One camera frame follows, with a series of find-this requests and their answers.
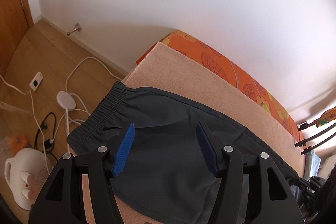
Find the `white cable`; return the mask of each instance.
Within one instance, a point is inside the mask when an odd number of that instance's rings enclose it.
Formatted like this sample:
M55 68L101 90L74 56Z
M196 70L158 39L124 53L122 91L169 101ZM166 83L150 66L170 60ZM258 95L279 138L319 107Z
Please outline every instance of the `white cable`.
M5 81L5 79L2 77L2 75L0 75L0 78L2 79L2 81L3 81L7 86L10 86L11 88L15 89L16 91L20 92L21 94L23 94L23 95L28 95L28 94L30 94L30 98L31 98L31 108L32 108L32 110L33 110L34 120L35 120L35 122L36 122L36 124L37 124L37 126L38 126L38 128L39 128L39 130L40 130L40 132L41 132L41 134L42 134L42 146L43 146L43 153L44 153L45 166L46 166L46 168L47 168L48 175L50 175L50 171L49 171L49 168L48 168L48 162L47 162L47 154L46 154L46 152L45 152L45 147L44 147L44 134L43 134L43 131L42 131L41 127L40 127L40 124L38 123L38 121L37 121L37 119L36 119L36 116L35 116L34 100L33 100L33 96L32 96L32 90L29 89L29 91L28 91L27 93L24 93L24 92L22 92L21 90L19 90L17 87L15 87L15 86L13 86L13 85L7 83L7 82Z
M87 57L87 58L84 58L81 62L79 62L79 64L73 69L73 71L70 73L70 75L68 76L66 82L65 82L65 90L66 92L68 92L68 80L70 78L70 76L75 72L75 70L85 61L85 60L88 60L88 59L93 59L93 60L96 60L98 61L104 68L106 68L106 70L109 72L109 74L111 74L111 76L113 76L114 78L117 78L118 80L121 81L121 78L115 76L112 72L110 72L110 70L103 64L103 62L101 62L99 59L97 58L94 58L94 57Z
M81 99L81 97L79 97L76 93L69 93L69 94L70 94L70 95L75 95L75 96L80 100L80 102L82 103L82 105L83 105L83 107L84 107L84 109L85 109L85 112L86 112L87 114L91 115L91 113L87 110L87 108L86 108L86 106L85 106L83 100Z
M65 111L66 111L66 120L65 120L65 122L67 124L67 136L69 136L70 135L70 126L69 126L69 110L68 110L68 108L66 108Z
M43 131L40 127L40 124L38 123L36 116L35 116L35 110L34 110L34 100L33 100L33 95L32 95L32 90L29 90L29 94L30 94L30 98L31 98L31 108L33 109L33 116L34 116L34 120L42 134L42 146L43 146L43 153L44 153L44 160L45 160L45 166L47 167L47 171L48 171L48 175L50 175L50 171L48 168L48 162L47 162L47 153L45 152L45 147L44 147L44 134Z
M84 109L80 109L80 108L75 108L74 110L80 110L80 111L84 111L84 112L86 112L86 110L84 110Z
M83 121L83 120L78 120L78 119L73 120L73 119L71 119L70 117L69 117L69 120L70 120L70 122L74 122L74 123L76 123L76 124L78 124L78 125L81 125L80 122L85 122L85 121Z
M24 93L24 92L22 92L21 90L19 90L17 87L15 87L15 86L13 86L13 85L11 85L11 84L8 84L8 83L5 81L5 79L2 77L2 75L0 75L0 78L2 79L2 81L3 81L7 86L10 86L11 88L17 90L17 91L20 92L21 94L23 94L23 95L27 95L28 93L30 93L30 89L29 89L29 91L28 91L27 93Z
M63 117L65 116L66 113L64 113L61 117L61 119L59 119L59 122L58 122L58 125L57 125L57 128L56 128L56 131L55 131L55 136L53 137L52 141L54 142L55 141L55 138L56 138L56 134L57 134L57 131L58 131L58 128L59 128L59 125L61 124L61 120L63 119Z

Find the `elastic waistband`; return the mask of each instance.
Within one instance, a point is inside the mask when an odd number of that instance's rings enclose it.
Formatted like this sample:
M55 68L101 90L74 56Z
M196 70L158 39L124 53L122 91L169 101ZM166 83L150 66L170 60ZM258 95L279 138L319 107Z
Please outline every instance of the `elastic waistband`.
M123 83L115 82L88 119L70 133L67 142L76 153L78 148L115 113L128 90Z

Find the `black cable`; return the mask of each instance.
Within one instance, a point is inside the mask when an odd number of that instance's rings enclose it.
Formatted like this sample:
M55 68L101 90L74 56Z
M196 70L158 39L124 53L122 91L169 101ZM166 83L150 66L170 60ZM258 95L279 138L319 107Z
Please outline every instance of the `black cable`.
M47 154L52 155L52 156L54 157L54 159L55 159L56 161L58 161L58 159L56 158L56 156L55 156L53 153L48 152Z
M43 121L41 122L41 125L40 125L40 128L43 130L43 129L47 129L47 125L45 123L46 119L50 116L50 115L53 115L54 116L54 128L53 128L53 132L52 132L52 138L55 137L55 130L56 130L56 115L54 112L49 112L43 119ZM36 135L35 135L35 140L34 140L34 149L35 150L38 150L37 149L37 139L38 139L38 136L40 134L40 129L37 130L36 132ZM54 146L55 146L55 143L53 142L51 144L51 147L48 148L48 150L46 150L46 154L50 154L51 151L54 149Z

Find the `orange floral bedsheet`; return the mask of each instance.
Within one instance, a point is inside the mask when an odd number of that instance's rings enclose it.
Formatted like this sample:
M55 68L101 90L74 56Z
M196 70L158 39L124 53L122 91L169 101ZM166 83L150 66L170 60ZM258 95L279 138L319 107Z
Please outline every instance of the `orange floral bedsheet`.
M203 65L235 88L239 89L251 100L272 115L294 138L296 141L304 139L302 133L298 131L292 117L284 107L265 89L248 75L244 70L228 60L225 56L209 47L198 39L176 30L163 38L161 42L168 47L182 53ZM137 64L150 52L150 48L139 60Z

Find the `power outlet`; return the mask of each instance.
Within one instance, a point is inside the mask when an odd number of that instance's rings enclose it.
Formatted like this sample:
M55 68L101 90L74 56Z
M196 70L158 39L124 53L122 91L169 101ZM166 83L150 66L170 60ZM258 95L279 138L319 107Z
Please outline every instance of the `power outlet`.
M32 81L30 82L29 86L31 87L31 89L33 91L36 91L37 87L40 85L40 83L42 82L43 79L43 75L41 72L38 72L35 77L32 79Z

